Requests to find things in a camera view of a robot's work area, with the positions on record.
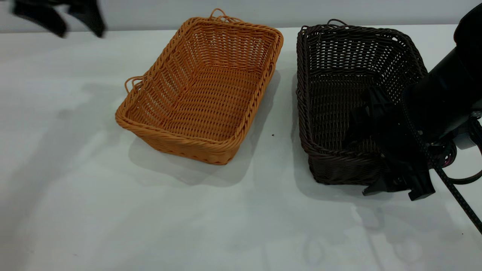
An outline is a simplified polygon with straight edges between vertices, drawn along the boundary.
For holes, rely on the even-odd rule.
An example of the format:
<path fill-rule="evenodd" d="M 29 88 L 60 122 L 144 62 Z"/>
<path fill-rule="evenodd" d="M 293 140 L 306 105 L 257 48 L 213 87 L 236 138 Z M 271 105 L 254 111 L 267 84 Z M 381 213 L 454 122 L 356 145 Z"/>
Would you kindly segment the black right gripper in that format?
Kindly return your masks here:
<path fill-rule="evenodd" d="M 406 126 L 403 113 L 386 113 L 377 119 L 373 136 L 389 174 L 381 174 L 366 187 L 364 196 L 402 192 L 410 186 L 408 196 L 416 201 L 436 192 L 426 158 Z"/>

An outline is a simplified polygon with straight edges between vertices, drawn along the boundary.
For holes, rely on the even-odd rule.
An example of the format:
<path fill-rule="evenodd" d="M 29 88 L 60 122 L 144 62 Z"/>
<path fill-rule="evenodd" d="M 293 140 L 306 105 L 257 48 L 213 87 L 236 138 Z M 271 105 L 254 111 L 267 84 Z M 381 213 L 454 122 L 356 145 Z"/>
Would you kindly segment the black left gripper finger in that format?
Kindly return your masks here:
<path fill-rule="evenodd" d="M 69 3 L 68 14 L 81 21 L 95 36 L 103 38 L 107 26 L 104 22 L 98 1 L 73 0 Z"/>
<path fill-rule="evenodd" d="M 60 38 L 64 38 L 67 32 L 67 24 L 49 0 L 14 0 L 12 14 L 35 23 Z"/>

